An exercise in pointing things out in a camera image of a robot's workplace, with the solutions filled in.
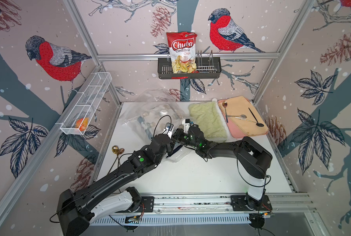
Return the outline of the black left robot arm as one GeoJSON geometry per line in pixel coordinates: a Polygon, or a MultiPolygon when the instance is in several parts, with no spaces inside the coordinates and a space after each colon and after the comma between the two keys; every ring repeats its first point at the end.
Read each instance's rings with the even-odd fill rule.
{"type": "Polygon", "coordinates": [[[137,210],[142,198],[134,187],[120,194],[114,192],[155,169],[173,148],[174,141],[168,135],[156,135],[149,145],[133,152],[120,167],[97,182],[76,192],[62,192],[56,215],[63,235],[79,236],[91,223],[109,214],[137,210]]]}

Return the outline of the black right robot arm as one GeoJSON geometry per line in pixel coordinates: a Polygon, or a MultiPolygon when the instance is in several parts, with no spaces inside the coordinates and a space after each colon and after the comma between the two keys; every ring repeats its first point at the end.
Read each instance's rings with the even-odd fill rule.
{"type": "Polygon", "coordinates": [[[272,155],[250,137],[244,137],[239,141],[217,143],[209,141],[197,125],[189,128],[188,132],[178,128],[171,139],[185,147],[191,148],[195,153],[209,160],[218,157],[233,158],[237,167],[242,166],[248,178],[243,178],[249,185],[246,193],[247,200],[259,202],[263,199],[265,186],[270,182],[267,175],[272,161],[272,155]]]}

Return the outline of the white teal patterned blanket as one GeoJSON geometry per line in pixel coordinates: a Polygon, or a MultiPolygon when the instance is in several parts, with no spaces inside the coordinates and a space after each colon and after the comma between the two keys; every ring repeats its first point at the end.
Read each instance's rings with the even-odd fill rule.
{"type": "Polygon", "coordinates": [[[151,141],[155,135],[162,133],[166,123],[173,124],[175,130],[185,118],[185,112],[176,103],[152,102],[145,103],[140,108],[136,121],[141,127],[141,133],[145,133],[144,140],[151,141]],[[168,111],[165,116],[160,114],[163,109],[168,111]]]}

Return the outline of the clear plastic vacuum bag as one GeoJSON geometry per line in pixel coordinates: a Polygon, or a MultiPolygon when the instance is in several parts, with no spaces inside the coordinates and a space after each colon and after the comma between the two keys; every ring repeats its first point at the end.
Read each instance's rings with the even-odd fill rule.
{"type": "Polygon", "coordinates": [[[172,135],[191,117],[178,104],[180,93],[166,89],[144,91],[122,115],[122,124],[143,145],[157,134],[172,135]]]}

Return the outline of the light green fluffy blanket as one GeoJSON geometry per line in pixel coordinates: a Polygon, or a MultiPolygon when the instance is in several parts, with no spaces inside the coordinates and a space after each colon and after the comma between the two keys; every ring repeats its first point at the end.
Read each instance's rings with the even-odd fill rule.
{"type": "Polygon", "coordinates": [[[207,140],[222,142],[228,139],[216,101],[193,103],[189,105],[188,110],[207,140]]]}

